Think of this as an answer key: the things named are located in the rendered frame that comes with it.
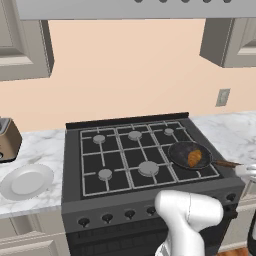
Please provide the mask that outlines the black frying pan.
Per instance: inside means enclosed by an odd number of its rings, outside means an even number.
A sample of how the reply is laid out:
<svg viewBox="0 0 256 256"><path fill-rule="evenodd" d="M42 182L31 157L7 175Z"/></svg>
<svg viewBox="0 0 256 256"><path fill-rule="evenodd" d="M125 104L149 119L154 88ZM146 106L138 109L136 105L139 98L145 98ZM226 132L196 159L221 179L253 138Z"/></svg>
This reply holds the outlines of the black frying pan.
<svg viewBox="0 0 256 256"><path fill-rule="evenodd" d="M189 164L189 156L193 151L200 151L201 158L191 166ZM173 163L188 170L202 170L211 164L229 168L239 166L239 163L228 162L226 160L215 160L213 154L205 146L196 142L176 142L169 147L168 155Z"/></svg>

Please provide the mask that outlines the dark grey gas stove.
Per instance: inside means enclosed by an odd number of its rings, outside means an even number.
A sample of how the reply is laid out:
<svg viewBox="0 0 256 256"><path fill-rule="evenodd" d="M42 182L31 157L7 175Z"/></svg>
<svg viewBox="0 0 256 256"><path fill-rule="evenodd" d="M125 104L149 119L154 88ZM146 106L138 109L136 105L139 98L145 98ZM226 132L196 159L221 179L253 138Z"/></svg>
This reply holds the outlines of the dark grey gas stove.
<svg viewBox="0 0 256 256"><path fill-rule="evenodd" d="M147 209L159 191L230 176L230 168L216 164L188 170L173 163L168 149L181 141L199 143L222 159L187 113L67 124L61 202L66 235L158 218ZM128 210L135 211L132 219ZM110 223L102 220L105 214L113 215ZM85 228L81 218L90 220Z"/></svg>

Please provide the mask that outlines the golden brown croissant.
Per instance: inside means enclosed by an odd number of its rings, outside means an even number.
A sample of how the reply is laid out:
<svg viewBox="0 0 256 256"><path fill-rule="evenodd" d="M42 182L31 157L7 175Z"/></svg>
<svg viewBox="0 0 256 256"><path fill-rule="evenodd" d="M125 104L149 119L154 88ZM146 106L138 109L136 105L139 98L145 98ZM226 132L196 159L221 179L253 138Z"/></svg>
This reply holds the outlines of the golden brown croissant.
<svg viewBox="0 0 256 256"><path fill-rule="evenodd" d="M191 151L188 154L188 165L190 168L195 167L202 159L202 152L200 150Z"/></svg>

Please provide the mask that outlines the black oven door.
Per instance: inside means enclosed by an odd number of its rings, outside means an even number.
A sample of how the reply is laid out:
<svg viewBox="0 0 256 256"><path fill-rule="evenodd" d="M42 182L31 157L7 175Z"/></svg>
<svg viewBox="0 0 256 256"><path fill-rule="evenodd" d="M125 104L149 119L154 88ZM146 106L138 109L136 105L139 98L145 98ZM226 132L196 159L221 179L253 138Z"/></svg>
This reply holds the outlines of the black oven door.
<svg viewBox="0 0 256 256"><path fill-rule="evenodd" d="M67 234L71 256L155 256L167 237L164 221L152 218Z"/></svg>

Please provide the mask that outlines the white round plate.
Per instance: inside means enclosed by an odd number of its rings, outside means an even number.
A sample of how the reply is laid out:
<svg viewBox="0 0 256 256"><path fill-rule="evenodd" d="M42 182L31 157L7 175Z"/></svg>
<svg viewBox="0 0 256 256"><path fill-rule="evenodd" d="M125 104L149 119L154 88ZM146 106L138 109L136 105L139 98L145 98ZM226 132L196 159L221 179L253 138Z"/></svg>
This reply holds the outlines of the white round plate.
<svg viewBox="0 0 256 256"><path fill-rule="evenodd" d="M0 194L8 200L31 199L47 190L54 180L54 172L43 164L30 164L15 169L0 182Z"/></svg>

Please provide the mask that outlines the brown and silver toaster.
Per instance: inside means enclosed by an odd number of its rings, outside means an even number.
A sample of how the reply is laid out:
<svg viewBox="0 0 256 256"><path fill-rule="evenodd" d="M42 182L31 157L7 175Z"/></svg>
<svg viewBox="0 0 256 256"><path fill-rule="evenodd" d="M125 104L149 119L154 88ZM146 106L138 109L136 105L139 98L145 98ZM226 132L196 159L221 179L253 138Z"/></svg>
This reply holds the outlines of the brown and silver toaster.
<svg viewBox="0 0 256 256"><path fill-rule="evenodd" d="M22 143L22 136L11 118L0 118L0 163L14 161Z"/></svg>

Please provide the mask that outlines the grey range hood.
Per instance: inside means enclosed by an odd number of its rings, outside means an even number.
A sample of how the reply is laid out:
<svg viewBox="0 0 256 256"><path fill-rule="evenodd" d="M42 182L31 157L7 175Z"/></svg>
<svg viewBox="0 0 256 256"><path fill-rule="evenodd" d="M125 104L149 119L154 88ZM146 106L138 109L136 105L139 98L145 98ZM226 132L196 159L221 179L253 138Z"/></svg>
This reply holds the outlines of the grey range hood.
<svg viewBox="0 0 256 256"><path fill-rule="evenodd" d="M254 18L256 0L16 0L21 20Z"/></svg>

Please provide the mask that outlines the beige base cupboard drawer front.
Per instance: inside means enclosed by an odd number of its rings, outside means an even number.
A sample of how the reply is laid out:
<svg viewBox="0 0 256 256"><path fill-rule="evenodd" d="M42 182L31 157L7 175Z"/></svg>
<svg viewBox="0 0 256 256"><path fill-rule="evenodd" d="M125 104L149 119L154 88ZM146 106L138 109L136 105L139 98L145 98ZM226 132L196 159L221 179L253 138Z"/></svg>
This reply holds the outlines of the beige base cupboard drawer front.
<svg viewBox="0 0 256 256"><path fill-rule="evenodd" d="M64 232L59 211L0 219L0 239L35 233L52 235Z"/></svg>

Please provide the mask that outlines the beige base cupboard door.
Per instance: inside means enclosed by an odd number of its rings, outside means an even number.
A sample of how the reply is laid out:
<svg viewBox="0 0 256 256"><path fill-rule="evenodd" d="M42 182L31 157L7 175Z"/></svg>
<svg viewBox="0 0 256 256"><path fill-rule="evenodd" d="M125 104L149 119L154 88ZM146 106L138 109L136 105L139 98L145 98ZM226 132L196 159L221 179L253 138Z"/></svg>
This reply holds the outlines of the beige base cupboard door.
<svg viewBox="0 0 256 256"><path fill-rule="evenodd" d="M53 240L29 240L1 244L0 256L59 256L59 254Z"/></svg>

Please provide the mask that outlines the grey wall outlet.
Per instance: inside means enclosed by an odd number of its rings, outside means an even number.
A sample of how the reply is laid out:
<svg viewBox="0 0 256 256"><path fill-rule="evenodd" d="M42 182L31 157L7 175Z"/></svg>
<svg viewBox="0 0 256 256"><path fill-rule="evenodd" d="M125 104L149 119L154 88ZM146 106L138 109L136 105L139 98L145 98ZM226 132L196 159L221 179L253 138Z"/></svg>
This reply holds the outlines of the grey wall outlet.
<svg viewBox="0 0 256 256"><path fill-rule="evenodd" d="M229 98L230 90L229 89L220 89L216 101L217 107L222 107L227 104Z"/></svg>

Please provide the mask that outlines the grey wall cupboard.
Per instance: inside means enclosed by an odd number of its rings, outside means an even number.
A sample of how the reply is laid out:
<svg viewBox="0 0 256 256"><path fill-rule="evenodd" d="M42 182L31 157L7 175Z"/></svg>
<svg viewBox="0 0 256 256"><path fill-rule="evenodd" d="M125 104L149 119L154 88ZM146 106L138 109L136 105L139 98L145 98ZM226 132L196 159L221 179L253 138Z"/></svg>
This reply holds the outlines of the grey wall cupboard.
<svg viewBox="0 0 256 256"><path fill-rule="evenodd" d="M16 0L0 0L0 81L50 77L53 66L48 22L22 21Z"/></svg>
<svg viewBox="0 0 256 256"><path fill-rule="evenodd" d="M222 68L256 67L256 18L207 18L200 56Z"/></svg>

